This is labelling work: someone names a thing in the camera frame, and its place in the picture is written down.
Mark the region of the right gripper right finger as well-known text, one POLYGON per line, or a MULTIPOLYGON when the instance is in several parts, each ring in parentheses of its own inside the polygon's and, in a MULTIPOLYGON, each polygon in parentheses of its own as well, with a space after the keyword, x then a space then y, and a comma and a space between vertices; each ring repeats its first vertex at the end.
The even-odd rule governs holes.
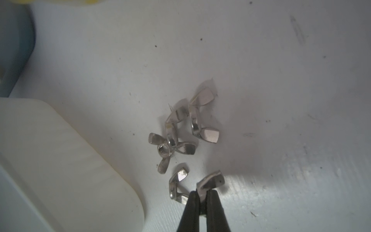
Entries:
POLYGON ((209 190, 206 196, 207 232, 231 232, 216 190, 209 190))

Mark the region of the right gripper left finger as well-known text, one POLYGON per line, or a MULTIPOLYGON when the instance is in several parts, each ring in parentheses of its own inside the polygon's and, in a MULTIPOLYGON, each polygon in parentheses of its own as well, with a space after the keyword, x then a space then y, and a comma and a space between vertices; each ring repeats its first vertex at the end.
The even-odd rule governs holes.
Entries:
POLYGON ((200 198, 196 191, 189 194, 187 204, 181 217, 177 232, 200 231, 200 198))

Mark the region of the silver wing nut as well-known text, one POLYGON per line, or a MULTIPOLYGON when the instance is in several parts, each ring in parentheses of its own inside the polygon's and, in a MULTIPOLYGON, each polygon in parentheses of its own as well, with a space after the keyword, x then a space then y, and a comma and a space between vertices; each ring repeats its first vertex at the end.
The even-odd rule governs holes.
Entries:
POLYGON ((220 170, 215 171, 204 177, 200 182, 196 184, 200 202, 203 203, 206 200, 207 192, 209 190, 218 188, 220 186, 223 186, 224 184, 225 179, 220 170))

